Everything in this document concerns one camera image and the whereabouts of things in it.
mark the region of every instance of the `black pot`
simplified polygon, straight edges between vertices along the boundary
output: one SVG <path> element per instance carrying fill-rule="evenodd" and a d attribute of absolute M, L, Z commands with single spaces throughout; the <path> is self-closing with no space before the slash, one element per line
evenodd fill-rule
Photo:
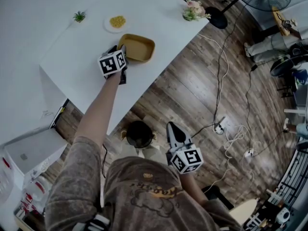
<path fill-rule="evenodd" d="M 134 121 L 127 129 L 126 138 L 135 148 L 144 148 L 151 144 L 153 133 L 143 121 Z"/>

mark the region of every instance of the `white cable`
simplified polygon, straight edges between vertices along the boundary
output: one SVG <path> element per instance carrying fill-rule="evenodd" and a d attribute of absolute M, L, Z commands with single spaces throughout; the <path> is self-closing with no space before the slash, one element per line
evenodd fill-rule
<path fill-rule="evenodd" d="M 210 40 L 210 41 L 215 42 L 215 43 L 218 45 L 218 47 L 222 50 L 222 52 L 224 53 L 225 58 L 226 58 L 226 62 L 227 62 L 227 71 L 226 71 L 226 73 L 223 75 L 223 77 L 221 78 L 221 89 L 219 90 L 218 104 L 217 104 L 217 109 L 218 109 L 218 106 L 219 106 L 219 103 L 220 103 L 220 99 L 221 99 L 221 92 L 222 92 L 222 89 L 223 89 L 223 79 L 224 79 L 224 77 L 228 74 L 228 71 L 229 71 L 229 62 L 228 62 L 227 55 L 226 55 L 225 51 L 221 48 L 221 46 L 220 46 L 215 40 L 213 40 L 213 39 L 211 39 L 211 38 L 208 38 L 208 37 L 206 37 L 206 36 L 204 36 L 204 35 L 201 35 L 200 33 L 198 33 L 198 35 L 200 35 L 201 37 L 203 37 L 203 38 L 205 38 L 205 39 L 207 39 L 207 40 Z M 212 130 L 213 130 L 213 132 L 215 132 L 214 126 L 215 126 L 215 121 L 213 121 L 213 125 L 212 125 Z M 248 130 L 244 125 L 234 126 L 234 128 L 236 128 L 236 127 L 238 127 L 238 130 L 237 130 L 237 133 L 234 135 L 233 139 L 229 139 L 229 138 L 228 138 L 228 132 L 227 132 L 228 130 L 227 130 L 227 129 L 226 129 L 226 133 L 225 133 L 225 134 L 226 134 L 227 142 L 224 144 L 223 148 L 225 149 L 225 156 L 228 158 L 228 160 L 227 160 L 227 165 L 228 165 L 229 168 L 225 171 L 225 173 L 223 174 L 222 178 L 220 178 L 219 180 L 216 180 L 215 182 L 213 182 L 212 185 L 210 186 L 210 188 L 207 189 L 204 193 L 206 193 L 207 191 L 209 191 L 215 183 L 217 183 L 217 182 L 223 180 L 224 177 L 226 176 L 226 174 L 227 174 L 228 171 L 233 170 L 234 167 L 231 166 L 231 165 L 230 165 L 230 162 L 229 162 L 229 161 L 232 159 L 232 156 L 228 156 L 228 155 L 227 155 L 227 152 L 228 152 L 228 150 L 231 148 L 231 146 L 233 145 L 233 143 L 236 142 L 237 140 L 242 140 L 242 139 L 245 137 L 245 134 L 246 134 L 246 133 L 248 133 L 249 139 L 253 142 L 253 146 L 252 146 L 252 148 L 248 148 L 248 149 L 243 153 L 243 156 L 242 156 L 242 159 L 241 159 L 241 167 L 242 167 L 242 170 L 243 170 L 243 171 L 249 172 L 249 173 L 252 175 L 252 179 L 251 179 L 251 182 L 250 182 L 250 185 L 249 185 L 248 188 L 250 188 L 251 185 L 252 185 L 252 183 L 254 182 L 255 175 L 254 175 L 254 173 L 253 173 L 252 170 L 245 170 L 245 169 L 244 169 L 244 167 L 243 167 L 243 160 L 244 160 L 244 156 L 245 156 L 246 152 L 248 152 L 248 151 L 250 151 L 250 150 L 253 150 L 254 152 L 258 152 L 257 148 L 261 147 L 261 146 L 262 146 L 262 143 L 261 143 L 260 141 L 255 141 L 255 140 L 253 140 L 253 139 L 251 138 L 251 134 L 250 134 L 249 130 Z M 244 191 L 244 192 L 236 199 L 235 203 L 237 203 L 237 201 L 244 195 L 245 192 L 246 192 L 246 191 Z"/>
<path fill-rule="evenodd" d="M 200 35 L 201 37 L 204 37 L 205 39 L 208 39 L 208 40 L 210 40 L 210 41 L 215 42 L 215 43 L 218 45 L 218 47 L 222 50 L 222 52 L 224 53 L 225 58 L 226 58 L 226 62 L 227 62 L 228 68 L 227 68 L 226 73 L 225 73 L 225 74 L 223 75 L 223 77 L 221 78 L 221 88 L 220 88 L 220 90 L 219 90 L 218 103 L 217 103 L 217 109 L 218 109 L 218 106 L 219 106 L 219 103 L 220 103 L 220 98 L 221 98 L 221 92 L 222 92 L 222 88 L 223 88 L 223 79 L 224 79 L 224 77 L 228 74 L 228 71 L 229 71 L 229 62 L 228 62 L 227 55 L 226 55 L 225 51 L 221 48 L 221 46 L 220 46 L 215 40 L 213 40 L 213 39 L 211 39 L 211 38 L 208 38 L 208 37 L 206 37 L 206 36 L 204 36 L 204 35 L 202 35 L 202 34 L 200 34 L 200 33 L 198 33 L 198 35 Z M 212 131 L 213 131 L 213 132 L 215 132 L 214 126 L 215 126 L 215 120 L 213 121 L 213 126 L 212 126 Z"/>
<path fill-rule="evenodd" d="M 228 160 L 227 160 L 227 165 L 228 165 L 229 168 L 225 171 L 225 173 L 223 174 L 222 178 L 220 178 L 220 179 L 216 180 L 215 182 L 213 182 L 212 185 L 210 186 L 210 188 L 207 189 L 204 193 L 206 193 L 207 191 L 209 191 L 209 190 L 213 187 L 213 185 L 214 185 L 215 183 L 217 183 L 217 182 L 223 180 L 224 177 L 226 176 L 226 174 L 227 174 L 228 171 L 235 169 L 235 167 L 232 166 L 232 165 L 230 164 L 230 160 L 231 160 L 233 157 L 227 155 L 227 152 L 228 152 L 228 150 L 232 147 L 232 145 L 233 145 L 234 142 L 236 142 L 237 140 L 242 140 L 242 139 L 245 137 L 245 135 L 246 135 L 247 133 L 248 133 L 249 139 L 251 139 L 251 141 L 253 142 L 253 146 L 252 146 L 252 148 L 248 148 L 247 150 L 245 150 L 245 152 L 243 153 L 243 156 L 242 156 L 242 159 L 241 159 L 241 167 L 242 167 L 242 170 L 243 170 L 243 171 L 248 172 L 248 173 L 250 173 L 250 174 L 252 175 L 252 178 L 251 178 L 251 181 L 250 181 L 250 185 L 249 185 L 248 188 L 250 188 L 251 185 L 252 185 L 252 183 L 254 182 L 254 180 L 255 180 L 255 175 L 254 175 L 254 173 L 253 173 L 252 170 L 244 169 L 244 167 L 243 167 L 243 160 L 244 160 L 244 156 L 245 156 L 246 152 L 248 152 L 248 151 L 250 151 L 250 150 L 254 150 L 254 151 L 258 152 L 257 149 L 258 149 L 259 146 L 261 146 L 262 144 L 261 144 L 260 141 L 254 141 L 254 140 L 251 138 L 251 135 L 250 135 L 250 133 L 249 133 L 249 130 L 248 130 L 244 125 L 234 126 L 234 128 L 237 128 L 237 127 L 238 127 L 237 133 L 234 135 L 234 137 L 233 137 L 232 139 L 229 139 L 229 138 L 228 138 L 228 130 L 227 130 L 227 129 L 226 129 L 226 133 L 225 133 L 225 134 L 226 134 L 227 142 L 224 144 L 223 148 L 225 149 L 225 156 L 228 158 Z M 245 192 L 246 192 L 246 191 L 244 191 L 244 192 L 235 200 L 234 204 L 237 203 L 237 201 L 245 194 Z"/>

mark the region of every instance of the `small potted plant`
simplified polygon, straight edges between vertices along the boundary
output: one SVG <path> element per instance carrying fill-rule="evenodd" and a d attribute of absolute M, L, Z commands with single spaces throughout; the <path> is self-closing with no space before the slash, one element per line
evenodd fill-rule
<path fill-rule="evenodd" d="M 205 13 L 200 1 L 185 0 L 187 8 L 183 11 L 183 18 L 187 21 L 198 20 L 200 18 L 211 18 L 211 15 Z"/>
<path fill-rule="evenodd" d="M 86 13 L 85 12 L 80 12 L 80 11 L 75 13 L 74 17 L 73 17 L 73 19 L 75 21 L 77 21 L 78 23 L 82 22 L 84 18 L 86 18 Z"/>

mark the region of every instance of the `white table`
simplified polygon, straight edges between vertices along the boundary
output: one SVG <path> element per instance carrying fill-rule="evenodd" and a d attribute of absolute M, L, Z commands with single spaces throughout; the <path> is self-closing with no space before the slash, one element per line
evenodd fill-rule
<path fill-rule="evenodd" d="M 107 134 L 110 134 L 134 103 L 177 54 L 208 23 L 182 18 L 183 0 L 99 0 L 87 9 L 86 19 L 72 24 L 54 43 L 40 66 L 63 94 L 83 113 L 95 99 L 105 79 L 97 58 L 125 33 L 152 39 L 156 46 L 147 63 L 130 61 L 127 84 L 119 86 Z M 112 34 L 103 27 L 110 15 L 124 15 L 126 32 Z"/>
<path fill-rule="evenodd" d="M 302 93 L 302 89 L 307 89 L 307 88 L 308 88 L 308 85 L 300 86 L 299 88 L 297 88 L 296 92 L 293 92 L 296 105 L 298 105 L 297 93 L 299 93 L 299 92 Z M 294 113 L 294 114 L 298 114 L 299 116 L 305 116 L 306 117 L 305 121 L 306 121 L 307 118 L 308 118 L 308 95 L 306 95 L 306 105 L 305 105 L 305 107 L 297 106 L 296 109 L 284 109 L 283 111 L 285 113 Z"/>

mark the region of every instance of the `brown bowl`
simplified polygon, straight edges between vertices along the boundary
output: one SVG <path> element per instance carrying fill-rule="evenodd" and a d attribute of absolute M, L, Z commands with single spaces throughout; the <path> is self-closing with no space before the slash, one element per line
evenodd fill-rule
<path fill-rule="evenodd" d="M 134 34 L 124 34 L 117 49 L 122 45 L 126 46 L 126 57 L 141 62 L 150 60 L 155 49 L 153 40 Z"/>

